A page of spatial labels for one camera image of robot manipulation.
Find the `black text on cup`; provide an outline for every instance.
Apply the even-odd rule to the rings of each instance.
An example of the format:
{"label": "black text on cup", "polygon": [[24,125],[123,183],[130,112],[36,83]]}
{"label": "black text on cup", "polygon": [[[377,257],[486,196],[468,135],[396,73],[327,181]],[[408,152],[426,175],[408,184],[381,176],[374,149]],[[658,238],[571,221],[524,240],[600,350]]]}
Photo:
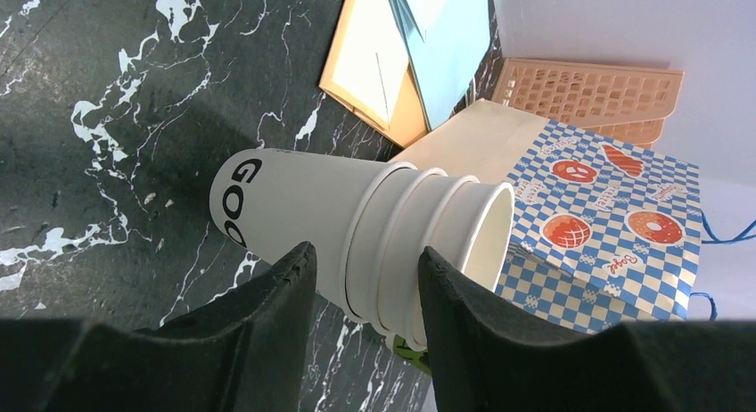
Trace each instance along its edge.
{"label": "black text on cup", "polygon": [[[260,167],[262,167],[262,161],[257,158],[246,160],[236,166],[236,169],[231,174],[231,182],[233,183],[229,182],[230,185],[223,192],[223,212],[229,218],[229,220],[224,222],[223,228],[226,230],[226,235],[244,248],[247,247],[247,242],[244,241],[242,231],[234,223],[242,215],[242,208],[244,206],[244,190],[237,184],[250,183],[257,176]],[[236,204],[233,209],[228,205],[228,198],[231,195],[236,196]]]}

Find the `paper cup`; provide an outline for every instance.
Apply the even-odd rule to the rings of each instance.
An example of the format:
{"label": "paper cup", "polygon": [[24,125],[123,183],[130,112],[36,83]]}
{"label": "paper cup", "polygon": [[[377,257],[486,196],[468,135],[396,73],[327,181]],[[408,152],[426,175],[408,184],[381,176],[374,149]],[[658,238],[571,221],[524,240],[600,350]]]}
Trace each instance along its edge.
{"label": "paper cup", "polygon": [[210,189],[210,215],[235,243],[275,261],[293,244],[317,249],[318,292],[352,319],[344,284],[349,243],[378,185],[409,162],[384,163],[276,149],[237,153]]}
{"label": "paper cup", "polygon": [[[465,184],[449,199],[435,225],[429,245],[476,284],[492,292],[504,265],[514,224],[511,185]],[[412,313],[404,330],[413,350],[427,348],[420,294],[415,278]]]}
{"label": "paper cup", "polygon": [[351,311],[370,321],[376,332],[389,334],[378,318],[378,282],[382,261],[399,213],[415,188],[430,176],[446,176],[442,169],[399,169],[370,197],[349,245],[346,298]]}
{"label": "paper cup", "polygon": [[434,232],[434,215],[444,207],[461,185],[477,178],[433,176],[421,182],[397,215],[378,281],[378,321],[389,331],[407,338],[405,318],[411,316],[412,299],[417,291],[417,261]]}

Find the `peach plastic basket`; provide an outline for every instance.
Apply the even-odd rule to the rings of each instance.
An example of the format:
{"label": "peach plastic basket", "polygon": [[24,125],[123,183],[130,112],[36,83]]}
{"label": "peach plastic basket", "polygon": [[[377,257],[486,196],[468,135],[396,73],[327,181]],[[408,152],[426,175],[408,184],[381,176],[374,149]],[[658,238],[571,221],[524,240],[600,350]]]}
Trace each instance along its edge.
{"label": "peach plastic basket", "polygon": [[682,80],[678,70],[507,59],[493,101],[651,148]]}

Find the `countertop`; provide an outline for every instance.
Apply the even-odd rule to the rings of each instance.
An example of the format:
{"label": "countertop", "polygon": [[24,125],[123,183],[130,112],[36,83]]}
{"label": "countertop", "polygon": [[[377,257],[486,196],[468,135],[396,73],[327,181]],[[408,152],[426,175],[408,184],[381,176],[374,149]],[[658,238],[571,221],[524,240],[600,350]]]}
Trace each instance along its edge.
{"label": "countertop", "polygon": [[[228,156],[396,154],[317,88],[342,1],[0,0],[0,314],[157,327],[267,267],[210,222]],[[317,297],[301,411],[419,410],[429,385]]]}

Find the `donut illustration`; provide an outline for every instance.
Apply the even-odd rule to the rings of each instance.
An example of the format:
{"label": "donut illustration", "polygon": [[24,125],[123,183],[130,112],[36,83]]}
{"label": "donut illustration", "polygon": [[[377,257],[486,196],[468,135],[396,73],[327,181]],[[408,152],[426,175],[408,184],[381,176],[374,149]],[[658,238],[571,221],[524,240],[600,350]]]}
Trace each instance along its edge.
{"label": "donut illustration", "polygon": [[672,245],[685,236],[679,222],[659,211],[632,211],[625,217],[625,225],[649,243]]}
{"label": "donut illustration", "polygon": [[595,169],[574,160],[555,161],[551,166],[551,173],[569,182],[577,183],[593,183],[598,176]]}
{"label": "donut illustration", "polygon": [[541,236],[557,247],[575,249],[590,239],[591,228],[581,218],[557,213],[541,225]]}

